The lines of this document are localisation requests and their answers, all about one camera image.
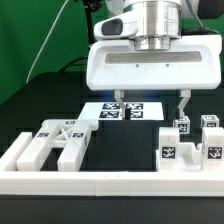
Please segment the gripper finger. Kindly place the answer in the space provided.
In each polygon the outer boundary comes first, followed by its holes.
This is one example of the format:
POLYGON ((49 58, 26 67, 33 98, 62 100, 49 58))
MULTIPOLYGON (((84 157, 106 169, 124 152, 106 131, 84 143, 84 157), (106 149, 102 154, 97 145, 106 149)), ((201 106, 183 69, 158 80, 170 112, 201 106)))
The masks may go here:
POLYGON ((187 105, 188 101, 191 98, 191 91, 189 89, 184 89, 180 91, 180 102, 178 104, 178 115, 179 118, 183 118, 184 117, 184 108, 187 105))
POLYGON ((114 98, 121 108, 122 119, 129 120, 131 118, 131 109, 128 106, 126 106, 125 103, 123 102, 124 91, 123 90, 115 90, 114 98))

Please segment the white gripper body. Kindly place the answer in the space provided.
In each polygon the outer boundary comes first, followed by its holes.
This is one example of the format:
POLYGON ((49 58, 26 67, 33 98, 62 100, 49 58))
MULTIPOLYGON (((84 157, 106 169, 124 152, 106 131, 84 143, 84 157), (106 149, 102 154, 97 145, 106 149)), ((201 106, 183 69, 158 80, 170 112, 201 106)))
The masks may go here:
POLYGON ((170 41, 168 50, 137 49, 139 30, 131 13, 99 22, 97 42, 87 62, 92 90, 214 89, 221 82, 219 35, 189 35, 170 41))

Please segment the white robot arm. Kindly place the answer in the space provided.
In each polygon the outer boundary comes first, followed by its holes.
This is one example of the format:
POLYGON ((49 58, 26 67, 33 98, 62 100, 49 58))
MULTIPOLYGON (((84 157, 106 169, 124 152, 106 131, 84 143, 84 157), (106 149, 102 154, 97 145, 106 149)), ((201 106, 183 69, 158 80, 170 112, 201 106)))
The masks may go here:
POLYGON ((95 91, 112 90, 127 118, 126 90, 179 90, 187 104, 193 89, 221 82, 222 37, 204 27, 183 35, 181 11, 188 0, 106 0, 113 16, 94 27, 96 42, 87 62, 86 82, 95 91))

